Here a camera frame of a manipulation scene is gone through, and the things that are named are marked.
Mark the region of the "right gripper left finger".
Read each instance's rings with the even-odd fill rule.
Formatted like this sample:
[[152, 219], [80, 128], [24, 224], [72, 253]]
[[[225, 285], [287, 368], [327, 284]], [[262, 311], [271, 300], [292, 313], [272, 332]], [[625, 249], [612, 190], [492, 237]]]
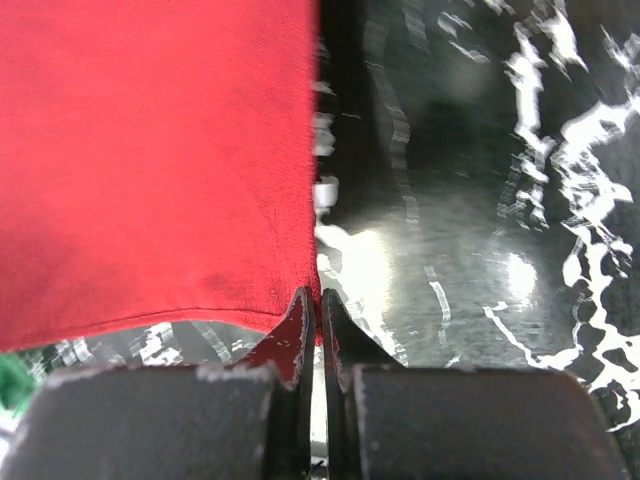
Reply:
[[316, 316], [312, 292], [298, 288], [280, 321], [240, 360], [278, 374], [267, 415], [264, 479], [303, 479], [310, 472], [310, 420]]

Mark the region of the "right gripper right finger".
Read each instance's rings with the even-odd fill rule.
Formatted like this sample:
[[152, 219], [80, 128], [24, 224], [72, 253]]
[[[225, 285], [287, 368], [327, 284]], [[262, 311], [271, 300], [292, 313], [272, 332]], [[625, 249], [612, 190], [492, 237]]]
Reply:
[[352, 320], [337, 291], [322, 296], [331, 479], [408, 479], [407, 370]]

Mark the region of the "red cloth napkin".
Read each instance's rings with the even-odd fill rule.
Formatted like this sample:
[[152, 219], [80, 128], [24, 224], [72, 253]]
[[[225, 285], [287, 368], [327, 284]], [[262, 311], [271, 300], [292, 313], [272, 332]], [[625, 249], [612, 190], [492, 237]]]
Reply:
[[1, 347], [268, 331], [313, 235], [312, 1], [1, 5]]

